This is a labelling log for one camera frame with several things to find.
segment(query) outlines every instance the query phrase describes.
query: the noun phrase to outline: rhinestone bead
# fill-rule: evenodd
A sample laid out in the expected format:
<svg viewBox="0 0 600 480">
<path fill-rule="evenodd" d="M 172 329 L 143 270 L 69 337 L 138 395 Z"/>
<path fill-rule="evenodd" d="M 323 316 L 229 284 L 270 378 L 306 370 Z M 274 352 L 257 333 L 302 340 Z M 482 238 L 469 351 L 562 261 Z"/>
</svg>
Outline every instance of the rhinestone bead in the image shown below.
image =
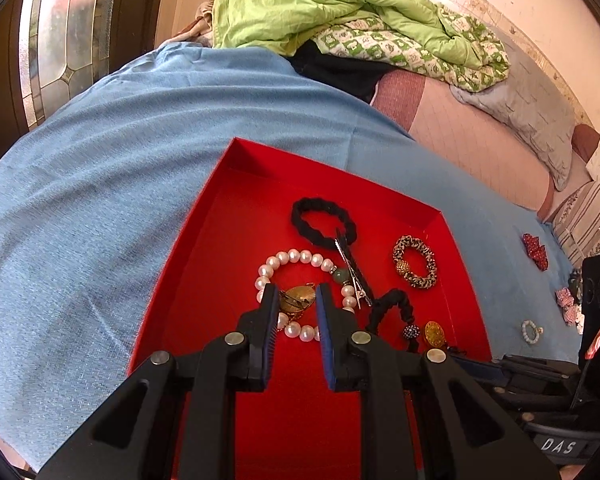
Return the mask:
<svg viewBox="0 0 600 480">
<path fill-rule="evenodd" d="M 395 263 L 395 270 L 398 272 L 398 274 L 404 276 L 404 273 L 407 272 L 407 270 L 409 270 L 409 264 L 404 260 L 398 260 Z"/>
<path fill-rule="evenodd" d="M 416 339 L 419 336 L 420 336 L 420 329 L 417 327 L 417 325 L 414 325 L 414 324 L 407 325 L 402 330 L 402 337 L 405 338 L 407 341 L 410 339 Z"/>
</svg>

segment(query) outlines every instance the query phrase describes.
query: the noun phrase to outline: blue tablecloth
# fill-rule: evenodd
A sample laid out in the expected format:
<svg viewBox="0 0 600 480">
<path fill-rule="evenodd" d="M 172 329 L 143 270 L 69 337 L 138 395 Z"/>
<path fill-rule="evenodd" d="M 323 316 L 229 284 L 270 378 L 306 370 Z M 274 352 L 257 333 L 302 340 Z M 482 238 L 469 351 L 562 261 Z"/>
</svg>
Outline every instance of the blue tablecloth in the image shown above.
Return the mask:
<svg viewBox="0 0 600 480">
<path fill-rule="evenodd" d="M 232 137 L 359 174 L 440 209 L 494 355 L 576 360 L 550 229 L 367 104 L 260 48 L 176 43 L 107 76 L 0 161 L 0 435 L 34 468 L 115 389 L 180 225 Z M 520 237 L 538 235 L 540 272 Z M 530 347 L 523 320 L 545 327 Z"/>
</svg>

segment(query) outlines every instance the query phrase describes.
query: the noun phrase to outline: metal alligator clip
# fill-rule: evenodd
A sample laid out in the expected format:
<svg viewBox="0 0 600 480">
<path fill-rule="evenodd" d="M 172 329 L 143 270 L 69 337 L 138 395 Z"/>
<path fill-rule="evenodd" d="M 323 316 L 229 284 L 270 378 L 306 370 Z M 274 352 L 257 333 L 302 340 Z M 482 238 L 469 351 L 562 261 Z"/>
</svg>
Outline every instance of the metal alligator clip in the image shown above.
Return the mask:
<svg viewBox="0 0 600 480">
<path fill-rule="evenodd" d="M 366 304 L 368 304 L 368 306 L 372 306 L 374 302 L 374 295 L 371 292 L 371 288 L 362 276 L 356 261 L 351 255 L 351 249 L 349 248 L 349 244 L 347 244 L 347 239 L 338 230 L 336 230 L 335 242 L 336 249 L 340 253 L 340 257 L 343 259 L 344 263 L 349 269 L 351 283 L 356 291 L 356 302 L 358 303 L 358 308 L 360 308 L 360 298 L 364 298 Z"/>
</svg>

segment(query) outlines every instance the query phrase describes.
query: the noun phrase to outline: green patterned blanket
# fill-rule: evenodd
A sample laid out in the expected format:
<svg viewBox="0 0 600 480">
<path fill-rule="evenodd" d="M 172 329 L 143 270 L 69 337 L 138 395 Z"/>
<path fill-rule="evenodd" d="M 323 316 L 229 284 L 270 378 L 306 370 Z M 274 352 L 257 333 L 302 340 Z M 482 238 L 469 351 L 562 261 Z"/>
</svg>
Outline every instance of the green patterned blanket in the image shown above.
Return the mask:
<svg viewBox="0 0 600 480">
<path fill-rule="evenodd" d="M 417 41 L 391 30 L 380 18 L 332 25 L 316 34 L 313 40 L 323 54 L 389 63 L 469 92 L 484 90 L 509 75 L 509 58 L 504 46 L 483 23 L 444 6 L 438 6 L 438 17 L 447 30 L 453 28 L 471 43 L 482 61 L 480 68 L 446 62 Z"/>
</svg>

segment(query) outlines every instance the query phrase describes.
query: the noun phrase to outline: gold pendant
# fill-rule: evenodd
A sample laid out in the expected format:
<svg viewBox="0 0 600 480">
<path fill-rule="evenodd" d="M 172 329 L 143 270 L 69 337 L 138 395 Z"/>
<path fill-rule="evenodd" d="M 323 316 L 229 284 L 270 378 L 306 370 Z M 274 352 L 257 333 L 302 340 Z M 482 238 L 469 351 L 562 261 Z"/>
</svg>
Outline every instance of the gold pendant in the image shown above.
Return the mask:
<svg viewBox="0 0 600 480">
<path fill-rule="evenodd" d="M 313 283 L 298 285 L 280 292 L 280 310 L 289 316 L 289 320 L 298 320 L 315 301 Z"/>
<path fill-rule="evenodd" d="M 445 331 L 435 321 L 429 321 L 424 326 L 424 339 L 433 348 L 442 348 L 446 343 Z"/>
</svg>

